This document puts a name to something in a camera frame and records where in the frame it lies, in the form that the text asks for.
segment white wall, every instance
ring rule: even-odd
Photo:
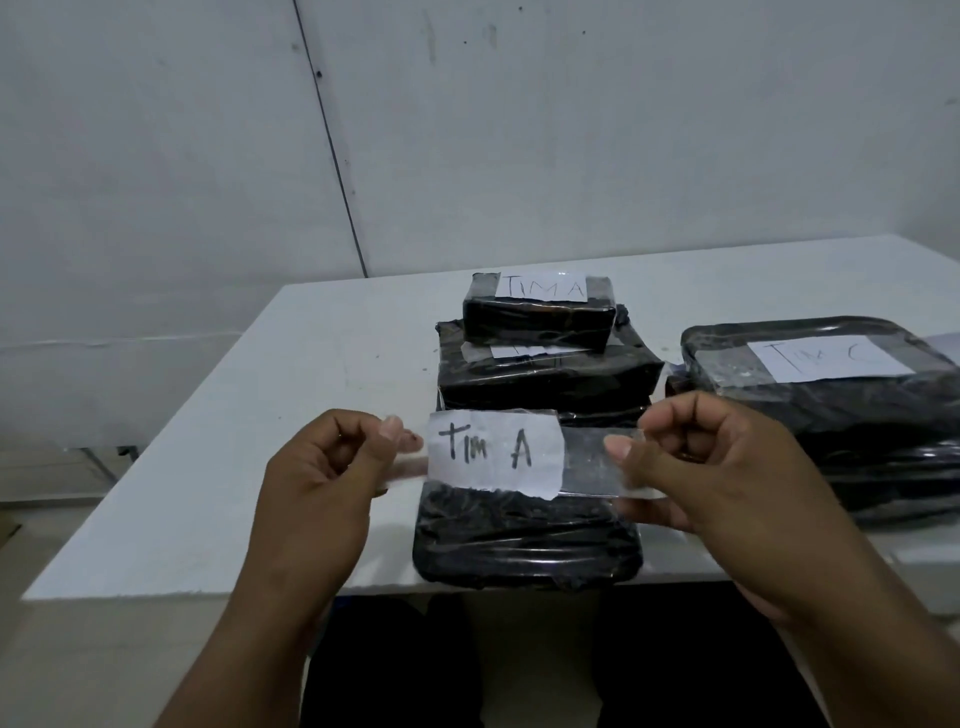
[[[955,0],[300,5],[372,275],[882,231],[960,257]]]
[[[148,442],[287,282],[361,275],[290,0],[0,5],[0,446]]]

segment leg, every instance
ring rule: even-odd
[[[466,613],[434,597],[355,597],[330,617],[310,661],[300,726],[480,723],[480,671]]]
[[[777,631],[730,582],[610,589],[593,676],[598,728],[828,726]]]

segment white paper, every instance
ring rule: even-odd
[[[494,295],[498,299],[585,303],[587,276],[555,271],[502,271]]]
[[[430,415],[427,477],[455,488],[552,500],[564,484],[556,415],[451,409]]]
[[[914,374],[866,336],[808,336],[747,346],[778,382]]]
[[[588,352],[583,347],[490,347],[494,359],[511,359],[518,356],[540,356],[542,354],[556,355],[559,353]]]

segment finger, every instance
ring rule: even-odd
[[[727,420],[737,416],[743,416],[740,405],[707,392],[687,392],[652,404],[637,426],[650,434],[690,426],[716,432]]]
[[[619,497],[613,507],[634,523],[665,525],[678,531],[693,533],[693,526],[686,513],[670,498],[629,498]]]
[[[341,438],[363,441],[368,432],[376,432],[379,427],[380,418],[368,412],[329,409],[313,422],[304,425],[293,439],[305,440],[327,450],[337,445]]]
[[[391,415],[376,433],[368,435],[347,471],[337,478],[338,487],[347,488],[359,498],[370,500],[387,479],[403,436],[403,422]]]
[[[376,433],[379,427],[380,423],[377,422],[373,434]],[[353,458],[356,457],[357,451],[364,444],[365,439],[366,435],[364,435],[363,439],[344,439],[326,451],[326,456],[337,473],[342,473],[347,469],[347,466],[353,462]],[[422,437],[409,429],[403,430],[403,433],[400,435],[400,441],[396,445],[397,452],[419,452],[422,448]]]
[[[696,507],[709,493],[709,466],[684,462],[654,440],[607,435],[604,447],[623,471],[628,488],[656,488],[683,509]]]
[[[671,455],[691,455],[692,459],[700,461],[706,461],[716,445],[715,434],[695,427],[672,427],[657,432],[647,430],[643,434],[648,440],[656,440]]]

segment wrapped package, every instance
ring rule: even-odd
[[[463,328],[472,344],[559,345],[601,352],[616,318],[608,278],[587,276],[587,300],[497,298],[499,273],[474,273],[464,299]]]
[[[599,492],[564,495],[589,493],[605,478],[618,481],[603,437],[630,431],[564,427],[564,486],[553,500],[427,481],[414,536],[417,571],[429,581],[474,589],[576,591],[633,578],[642,565],[636,526]]]
[[[748,343],[866,336],[912,374],[777,382]],[[882,319],[840,316],[687,329],[692,384],[779,420],[861,522],[960,506],[960,368]]]
[[[619,306],[602,352],[494,358],[465,341],[463,323],[437,324],[441,409],[553,409],[562,425],[633,426],[650,403],[663,362]]]

